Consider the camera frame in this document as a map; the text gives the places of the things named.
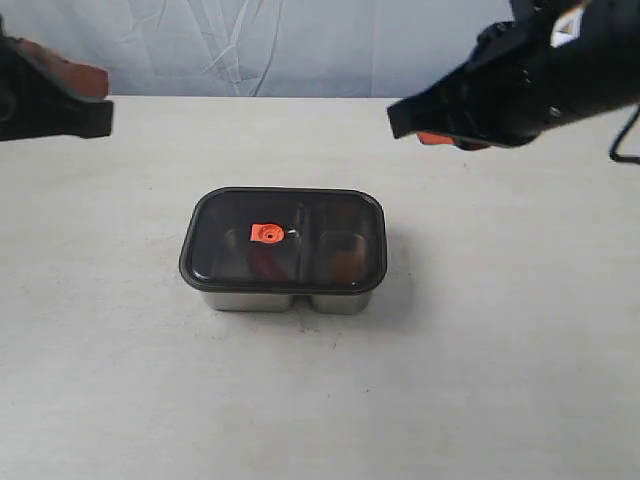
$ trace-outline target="black plastic lid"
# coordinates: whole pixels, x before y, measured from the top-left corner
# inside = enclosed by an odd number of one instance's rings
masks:
[[[224,188],[193,213],[180,273],[206,292],[356,295],[387,271],[384,214],[348,190]]]

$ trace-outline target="orange valve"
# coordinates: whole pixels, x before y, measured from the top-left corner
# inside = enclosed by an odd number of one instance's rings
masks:
[[[273,223],[251,225],[251,241],[266,244],[279,243],[284,240],[284,230]]]

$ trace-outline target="black cable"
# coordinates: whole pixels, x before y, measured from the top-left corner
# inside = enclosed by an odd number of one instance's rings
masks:
[[[609,157],[611,157],[611,160],[613,160],[614,162],[634,163],[636,165],[640,165],[640,157],[636,155],[620,155],[618,153],[618,149],[620,148],[620,145],[622,144],[624,139],[627,138],[627,135],[629,134],[631,129],[638,122],[638,118],[640,118],[640,105],[636,107],[636,111],[633,113],[633,115],[631,115],[631,118],[629,118],[629,121],[624,126],[624,128],[620,131],[615,141],[613,142],[613,145],[611,145],[611,150],[609,150]]]

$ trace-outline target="white table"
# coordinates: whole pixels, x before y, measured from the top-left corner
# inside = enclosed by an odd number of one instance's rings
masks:
[[[468,154],[388,103],[122,98],[112,138],[0,144],[0,478],[638,478],[625,114]],[[370,309],[209,310],[177,261],[226,185],[377,197]]]

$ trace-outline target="stainless steel container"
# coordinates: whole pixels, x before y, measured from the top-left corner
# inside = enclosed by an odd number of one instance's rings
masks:
[[[384,214],[345,190],[225,188],[196,206],[180,257],[185,281],[217,310],[366,308],[387,270]]]

